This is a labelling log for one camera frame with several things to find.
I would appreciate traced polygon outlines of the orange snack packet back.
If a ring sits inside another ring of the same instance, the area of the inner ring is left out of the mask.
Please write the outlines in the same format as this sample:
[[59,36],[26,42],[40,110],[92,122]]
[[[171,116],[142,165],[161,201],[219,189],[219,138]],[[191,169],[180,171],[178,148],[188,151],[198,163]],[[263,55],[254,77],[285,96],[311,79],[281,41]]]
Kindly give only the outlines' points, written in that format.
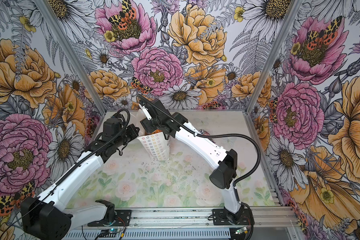
[[161,133],[162,131],[161,130],[155,130],[151,133],[151,135],[155,135],[155,134],[158,134],[158,133]]

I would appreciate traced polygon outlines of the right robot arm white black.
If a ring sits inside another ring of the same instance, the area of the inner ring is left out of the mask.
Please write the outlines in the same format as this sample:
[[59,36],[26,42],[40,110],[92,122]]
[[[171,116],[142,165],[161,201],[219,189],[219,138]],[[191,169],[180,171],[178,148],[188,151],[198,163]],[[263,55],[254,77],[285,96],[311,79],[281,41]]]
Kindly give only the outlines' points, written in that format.
[[227,151],[208,137],[202,136],[186,117],[180,113],[171,114],[161,101],[150,101],[142,95],[138,97],[140,109],[146,116],[141,120],[141,124],[147,133],[162,131],[166,137],[171,136],[193,149],[213,168],[209,179],[212,184],[222,190],[228,221],[231,224],[237,224],[241,220],[244,207],[233,186],[233,181],[237,176],[238,154],[236,151]]

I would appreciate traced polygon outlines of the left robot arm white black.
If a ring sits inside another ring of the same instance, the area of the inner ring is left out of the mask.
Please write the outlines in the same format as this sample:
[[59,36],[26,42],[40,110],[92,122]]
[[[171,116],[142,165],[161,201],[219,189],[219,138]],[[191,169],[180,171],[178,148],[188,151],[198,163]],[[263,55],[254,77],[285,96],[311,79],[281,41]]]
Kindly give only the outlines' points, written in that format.
[[40,240],[61,240],[69,231],[89,223],[110,226],[116,221],[115,205],[106,200],[71,210],[67,205],[95,171],[139,136],[140,129],[129,120],[121,114],[107,119],[103,131],[65,174],[37,197],[28,197],[21,203],[25,233]]

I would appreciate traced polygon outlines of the white paper bag with cartoon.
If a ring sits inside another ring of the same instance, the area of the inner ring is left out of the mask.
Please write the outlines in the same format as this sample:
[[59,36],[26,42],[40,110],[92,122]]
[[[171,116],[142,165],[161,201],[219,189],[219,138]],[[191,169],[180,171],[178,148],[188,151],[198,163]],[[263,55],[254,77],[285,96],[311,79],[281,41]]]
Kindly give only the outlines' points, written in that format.
[[136,114],[138,127],[140,128],[138,140],[147,151],[152,161],[167,161],[170,159],[170,140],[166,140],[164,134],[158,133],[155,135],[149,134],[140,123],[146,118],[142,110],[138,110]]

